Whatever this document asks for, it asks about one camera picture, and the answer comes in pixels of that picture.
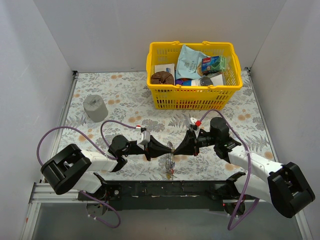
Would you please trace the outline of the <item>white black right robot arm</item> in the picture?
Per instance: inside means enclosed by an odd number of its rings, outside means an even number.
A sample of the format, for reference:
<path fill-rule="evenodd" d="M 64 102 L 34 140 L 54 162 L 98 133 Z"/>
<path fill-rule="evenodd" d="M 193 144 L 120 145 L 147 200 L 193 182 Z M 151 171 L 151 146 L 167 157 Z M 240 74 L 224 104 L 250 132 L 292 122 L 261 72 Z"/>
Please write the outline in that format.
<path fill-rule="evenodd" d="M 200 121 L 191 120 L 185 137 L 174 155 L 197 156 L 203 147 L 213 146 L 222 160 L 246 169 L 230 176 L 213 193 L 237 199 L 243 193 L 264 200 L 284 217 L 292 218 L 316 196 L 299 166 L 293 162 L 283 164 L 268 160 L 230 136 L 231 128 L 222 117 L 210 120 L 209 131 L 200 128 Z"/>

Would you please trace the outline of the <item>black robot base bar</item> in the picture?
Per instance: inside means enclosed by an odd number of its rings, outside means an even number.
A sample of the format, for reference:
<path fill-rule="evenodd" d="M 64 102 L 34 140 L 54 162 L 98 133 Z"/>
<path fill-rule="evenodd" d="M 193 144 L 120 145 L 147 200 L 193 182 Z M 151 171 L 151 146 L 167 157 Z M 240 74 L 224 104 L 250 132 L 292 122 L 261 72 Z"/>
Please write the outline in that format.
<path fill-rule="evenodd" d="M 224 202 L 236 203 L 240 192 L 227 187 L 226 180 L 107 180 L 94 197 L 122 210 L 210 210 L 223 211 Z"/>

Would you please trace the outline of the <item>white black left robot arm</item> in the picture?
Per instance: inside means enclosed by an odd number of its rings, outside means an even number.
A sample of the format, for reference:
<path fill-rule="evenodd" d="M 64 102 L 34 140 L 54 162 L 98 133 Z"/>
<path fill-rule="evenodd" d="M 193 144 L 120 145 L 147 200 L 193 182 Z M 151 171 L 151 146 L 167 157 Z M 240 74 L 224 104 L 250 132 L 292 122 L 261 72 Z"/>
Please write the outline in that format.
<path fill-rule="evenodd" d="M 112 139 L 108 152 L 115 159 L 100 152 L 81 150 L 73 143 L 44 163 L 40 171 L 57 195 L 74 189 L 85 191 L 95 200 L 101 200 L 107 191 L 94 172 L 115 173 L 127 164 L 128 155 L 145 155 L 150 160 L 169 154 L 172 149 L 150 134 L 142 136 L 140 141 L 129 141 L 123 135 L 117 135 Z"/>

